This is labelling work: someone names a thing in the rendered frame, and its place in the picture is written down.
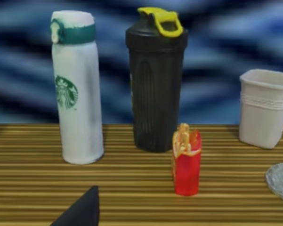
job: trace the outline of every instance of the container rim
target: container rim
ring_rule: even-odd
[[[255,72],[265,72],[265,73],[273,73],[273,74],[281,74],[281,75],[283,75],[283,72],[264,70],[264,69],[251,69],[251,70],[245,72],[244,74],[242,74],[240,76],[240,81],[242,81],[244,83],[248,83],[250,85],[255,85],[255,86],[259,85],[259,86],[266,87],[266,88],[269,88],[269,89],[283,90],[283,85],[271,84],[271,83],[262,82],[262,81],[252,81],[252,80],[249,80],[249,78],[248,78],[249,74],[252,74],[252,73],[255,73]]]

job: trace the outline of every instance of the blurred backdrop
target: blurred backdrop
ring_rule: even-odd
[[[125,30],[138,7],[179,13],[189,30],[179,121],[239,123],[239,76],[283,72],[283,0],[0,0],[0,123],[58,122],[50,17],[96,18],[103,123],[131,123]]]

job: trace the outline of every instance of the red fries box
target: red fries box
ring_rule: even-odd
[[[173,135],[172,176],[175,193],[194,195],[199,189],[202,140],[198,130],[182,123]]]

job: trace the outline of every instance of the starbucks thermos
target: starbucks thermos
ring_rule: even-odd
[[[126,31],[129,48],[134,142],[150,152],[172,149],[187,30],[176,12],[139,8]]]
[[[63,159],[92,163],[104,153],[94,18],[56,11],[50,29]]]

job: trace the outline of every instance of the yellow handle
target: yellow handle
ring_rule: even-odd
[[[145,13],[147,15],[153,14],[155,18],[155,25],[160,32],[165,37],[175,38],[182,34],[183,27],[178,19],[178,15],[176,12],[168,12],[162,8],[156,7],[142,7],[137,10],[139,13]],[[175,31],[166,31],[161,26],[161,23],[164,22],[174,22],[176,24],[177,30]]]

